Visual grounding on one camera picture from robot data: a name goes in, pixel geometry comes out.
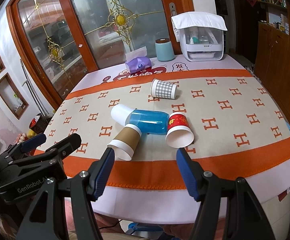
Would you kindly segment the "brown sleeve paper cup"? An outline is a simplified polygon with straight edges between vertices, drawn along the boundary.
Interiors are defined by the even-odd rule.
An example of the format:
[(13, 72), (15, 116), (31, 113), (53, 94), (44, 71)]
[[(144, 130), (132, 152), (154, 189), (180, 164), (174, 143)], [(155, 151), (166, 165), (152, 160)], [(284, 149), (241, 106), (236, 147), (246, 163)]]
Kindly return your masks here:
[(107, 147), (114, 150), (115, 157), (123, 161), (131, 161), (139, 143), (142, 132), (133, 124), (127, 124), (112, 139)]

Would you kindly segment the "plain white paper cup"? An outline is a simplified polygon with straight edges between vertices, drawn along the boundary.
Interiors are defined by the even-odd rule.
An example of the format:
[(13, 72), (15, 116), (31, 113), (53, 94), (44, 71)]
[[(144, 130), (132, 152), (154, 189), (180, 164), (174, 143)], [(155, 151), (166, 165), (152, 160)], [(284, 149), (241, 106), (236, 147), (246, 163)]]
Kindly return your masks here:
[(127, 124), (129, 116), (134, 110), (135, 108), (130, 108), (123, 104), (117, 104), (113, 106), (111, 110), (111, 117), (121, 126), (125, 126)]

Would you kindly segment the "blue transparent plastic cup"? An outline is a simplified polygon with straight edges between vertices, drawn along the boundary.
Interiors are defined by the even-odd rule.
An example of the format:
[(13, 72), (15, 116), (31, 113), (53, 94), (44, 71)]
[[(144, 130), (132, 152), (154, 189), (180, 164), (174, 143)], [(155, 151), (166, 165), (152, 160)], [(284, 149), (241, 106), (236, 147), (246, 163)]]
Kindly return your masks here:
[(161, 111), (135, 109), (129, 115), (128, 124), (137, 126), (142, 133), (163, 135), (168, 130), (169, 114)]

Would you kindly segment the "red festive paper cup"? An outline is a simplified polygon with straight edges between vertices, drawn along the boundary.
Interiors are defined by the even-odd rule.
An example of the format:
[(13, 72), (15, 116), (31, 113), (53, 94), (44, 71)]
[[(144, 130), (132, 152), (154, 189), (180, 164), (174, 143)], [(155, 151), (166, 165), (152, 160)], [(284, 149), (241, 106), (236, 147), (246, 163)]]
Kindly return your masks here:
[(189, 146), (194, 141), (194, 134), (186, 116), (181, 112), (170, 114), (166, 143), (173, 148)]

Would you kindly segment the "grey checked paper cup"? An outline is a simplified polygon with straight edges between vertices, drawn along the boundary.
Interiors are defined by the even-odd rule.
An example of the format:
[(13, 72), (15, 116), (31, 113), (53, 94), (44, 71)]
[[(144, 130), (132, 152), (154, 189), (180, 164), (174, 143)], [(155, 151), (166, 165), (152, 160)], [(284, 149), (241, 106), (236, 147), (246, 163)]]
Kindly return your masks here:
[(159, 99), (175, 99), (177, 86), (170, 82), (153, 79), (150, 87), (150, 95)]

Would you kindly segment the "pink printed table cover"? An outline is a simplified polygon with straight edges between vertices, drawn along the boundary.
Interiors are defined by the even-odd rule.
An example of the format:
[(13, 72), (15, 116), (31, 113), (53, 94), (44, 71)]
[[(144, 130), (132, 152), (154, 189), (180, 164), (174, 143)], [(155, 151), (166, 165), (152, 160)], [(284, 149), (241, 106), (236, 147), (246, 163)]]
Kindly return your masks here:
[[(209, 69), (246, 70), (229, 55), (219, 61), (205, 62), (189, 62), (179, 55), (170, 62), (155, 61), (152, 69), (139, 74), (128, 74), (123, 64), (89, 73), (71, 92), (126, 78), (152, 76), (161, 80), (159, 75), (164, 73)], [(283, 190), (253, 186), (252, 178), (246, 180), (261, 203), (290, 189), (290, 186)], [(166, 144), (163, 135), (153, 134), (142, 136), (131, 161), (116, 160), (104, 194), (93, 204), (97, 213), (156, 224), (192, 223), (198, 208), (177, 167), (176, 149)]]

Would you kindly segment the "orange beige H-pattern cloth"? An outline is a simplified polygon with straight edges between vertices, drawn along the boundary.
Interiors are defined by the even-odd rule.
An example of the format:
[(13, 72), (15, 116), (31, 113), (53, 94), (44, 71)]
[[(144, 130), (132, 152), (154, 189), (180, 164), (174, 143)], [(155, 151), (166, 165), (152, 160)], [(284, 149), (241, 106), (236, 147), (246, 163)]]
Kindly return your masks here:
[(122, 126), (111, 117), (117, 104), (183, 113), (194, 134), (184, 147), (205, 169), (224, 179), (252, 178), (253, 186), (290, 186), (290, 131), (272, 98), (244, 69), (188, 70), (159, 75), (176, 84), (175, 100), (150, 95), (152, 76), (126, 78), (79, 88), (61, 104), (45, 131), (42, 153), (70, 134), (81, 146), (65, 159), (72, 177), (99, 159)]

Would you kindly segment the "purple tissue box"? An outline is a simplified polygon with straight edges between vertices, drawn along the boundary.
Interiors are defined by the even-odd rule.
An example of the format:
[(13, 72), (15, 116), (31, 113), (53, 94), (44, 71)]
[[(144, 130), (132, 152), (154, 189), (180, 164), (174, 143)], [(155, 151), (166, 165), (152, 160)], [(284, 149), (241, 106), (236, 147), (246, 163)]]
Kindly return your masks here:
[(125, 59), (126, 70), (130, 74), (139, 72), (152, 66), (151, 60), (147, 57), (146, 46), (126, 53)]

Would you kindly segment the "wooden glass sliding door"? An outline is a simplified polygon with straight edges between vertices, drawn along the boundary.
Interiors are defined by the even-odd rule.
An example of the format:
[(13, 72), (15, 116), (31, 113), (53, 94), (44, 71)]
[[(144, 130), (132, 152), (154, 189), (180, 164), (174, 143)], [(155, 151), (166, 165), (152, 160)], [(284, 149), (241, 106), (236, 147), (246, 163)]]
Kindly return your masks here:
[(6, 14), (22, 62), (58, 108), (86, 74), (142, 47), (155, 57), (159, 38), (179, 54), (171, 18), (193, 9), (193, 0), (10, 0)]

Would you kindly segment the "light blue lidded canister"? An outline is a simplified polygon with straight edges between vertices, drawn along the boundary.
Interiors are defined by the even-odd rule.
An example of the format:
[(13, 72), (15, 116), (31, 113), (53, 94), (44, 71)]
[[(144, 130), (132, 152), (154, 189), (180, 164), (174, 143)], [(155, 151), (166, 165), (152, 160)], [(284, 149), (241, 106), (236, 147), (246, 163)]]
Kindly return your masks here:
[(172, 61), (175, 58), (173, 45), (169, 38), (160, 38), (155, 42), (157, 59), (161, 62)]

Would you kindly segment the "dark wooden side cabinet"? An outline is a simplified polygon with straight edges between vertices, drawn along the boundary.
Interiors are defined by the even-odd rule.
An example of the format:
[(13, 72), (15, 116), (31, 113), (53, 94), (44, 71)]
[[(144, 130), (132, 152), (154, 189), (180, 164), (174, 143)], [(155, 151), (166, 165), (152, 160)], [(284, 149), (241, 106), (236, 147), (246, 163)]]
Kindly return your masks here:
[(258, 24), (255, 75), (278, 103), (290, 124), (290, 4), (289, 34), (265, 23)]

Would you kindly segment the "white desktop organiser cabinet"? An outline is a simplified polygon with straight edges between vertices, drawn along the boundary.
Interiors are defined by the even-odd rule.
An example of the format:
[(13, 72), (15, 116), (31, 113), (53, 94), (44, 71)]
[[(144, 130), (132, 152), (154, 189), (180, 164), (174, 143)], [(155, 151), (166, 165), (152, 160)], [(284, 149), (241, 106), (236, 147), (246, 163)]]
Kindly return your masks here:
[(224, 55), (224, 31), (207, 27), (179, 30), (182, 54), (191, 62), (219, 61)]

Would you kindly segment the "white cloth on organiser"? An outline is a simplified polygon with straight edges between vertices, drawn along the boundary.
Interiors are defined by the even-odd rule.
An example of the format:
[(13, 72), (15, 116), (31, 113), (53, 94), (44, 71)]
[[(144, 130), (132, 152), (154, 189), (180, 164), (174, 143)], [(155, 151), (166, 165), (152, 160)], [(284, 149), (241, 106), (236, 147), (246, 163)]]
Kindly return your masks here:
[(180, 30), (190, 27), (214, 28), (227, 31), (224, 19), (216, 14), (201, 11), (184, 12), (171, 17), (174, 35), (180, 42)]

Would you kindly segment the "wall niche shelf lower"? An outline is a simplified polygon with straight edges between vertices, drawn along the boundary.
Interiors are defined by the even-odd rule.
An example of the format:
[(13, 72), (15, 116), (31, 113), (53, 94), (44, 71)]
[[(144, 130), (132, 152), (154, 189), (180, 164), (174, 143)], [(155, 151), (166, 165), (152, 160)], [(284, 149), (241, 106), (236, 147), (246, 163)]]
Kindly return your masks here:
[(20, 120), (28, 103), (12, 81), (9, 73), (0, 78), (0, 97), (17, 120)]

